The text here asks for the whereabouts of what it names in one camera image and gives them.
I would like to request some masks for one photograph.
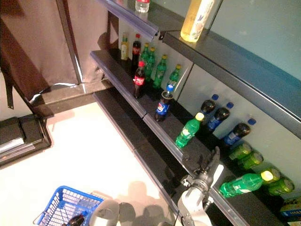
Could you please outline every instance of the plastic bottle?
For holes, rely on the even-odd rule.
[[[255,119],[249,119],[248,123],[254,125],[256,123]],[[237,124],[234,129],[224,138],[222,138],[222,147],[227,148],[239,141],[242,137],[248,135],[251,132],[251,128],[245,123]]]
[[[145,84],[145,74],[144,74],[144,62],[139,61],[138,69],[135,73],[135,78],[133,79],[135,84],[134,97],[140,98],[142,95],[142,89]]]
[[[213,133],[215,129],[230,115],[230,109],[234,106],[232,102],[228,102],[226,107],[219,108],[215,113],[214,116],[210,119],[210,121],[203,126],[201,133],[203,135],[207,135]]]
[[[154,68],[154,64],[156,62],[154,52],[155,52],[155,48],[151,47],[150,55],[149,55],[149,58],[146,61],[146,66],[145,66],[145,80],[146,81],[151,80],[152,69]]]
[[[135,9],[141,13],[147,13],[150,7],[150,0],[136,0]]]
[[[155,112],[156,121],[163,121],[167,115],[167,111],[169,109],[169,105],[171,100],[173,99],[173,95],[171,91],[173,90],[172,86],[167,87],[166,91],[163,91],[161,94],[161,99],[158,103],[158,107]]]
[[[255,191],[261,187],[264,180],[269,181],[272,179],[273,175],[269,171],[264,171],[261,174],[247,173],[231,182],[223,183],[220,192],[225,198],[229,198]]]
[[[203,118],[203,113],[199,112],[194,119],[191,119],[186,123],[181,133],[175,140],[175,143],[178,147],[184,147],[187,145],[188,141],[190,141],[190,139],[193,138],[195,133],[198,131],[199,125]]]
[[[146,42],[144,44],[144,49],[143,52],[141,54],[141,61],[143,61],[146,64],[147,59],[149,58],[149,44]]]
[[[135,72],[138,68],[139,56],[141,50],[140,34],[136,34],[136,40],[133,42],[132,50],[132,71]]]
[[[191,0],[181,29],[185,41],[198,41],[213,3],[214,0]]]
[[[175,70],[169,76],[169,81],[166,85],[166,88],[171,85],[173,88],[172,91],[174,91],[175,85],[177,84],[177,82],[179,80],[180,69],[181,69],[181,65],[176,65]]]
[[[123,33],[122,42],[121,42],[121,59],[127,60],[128,58],[128,42],[127,42],[127,34]]]
[[[166,59],[167,59],[167,56],[163,55],[160,63],[157,66],[155,80],[154,80],[154,83],[152,85],[153,88],[155,88],[155,89],[161,88],[161,82],[162,82],[163,76],[164,76],[165,71],[166,71]]]
[[[201,106],[201,113],[203,113],[205,116],[209,114],[211,111],[215,109],[215,100],[218,99],[217,94],[213,94],[211,99],[212,100],[205,100]]]

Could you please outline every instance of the brown curtain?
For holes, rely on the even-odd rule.
[[[1,0],[0,16],[1,69],[27,99],[58,82],[78,83],[55,0]]]

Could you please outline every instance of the red bottle cap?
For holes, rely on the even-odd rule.
[[[144,67],[145,63],[143,61],[139,61],[138,67]]]

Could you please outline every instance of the blue label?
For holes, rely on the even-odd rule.
[[[215,129],[219,124],[221,124],[221,122],[222,121],[217,120],[215,117],[212,117],[212,119],[208,122],[207,127],[210,129]]]
[[[241,137],[236,136],[233,132],[230,132],[227,136],[224,137],[223,140],[226,144],[232,145],[240,139]]]
[[[162,102],[159,102],[158,108],[156,109],[156,112],[157,112],[159,115],[165,116],[166,113],[167,113],[167,111],[168,111],[168,108],[169,108],[169,105],[164,104],[164,103],[162,103]]]

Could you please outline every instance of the white floor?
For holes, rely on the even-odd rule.
[[[135,212],[123,217],[123,226],[174,222],[157,187],[97,103],[59,113],[47,126],[51,148],[0,169],[0,226],[31,226],[62,185],[129,203]]]

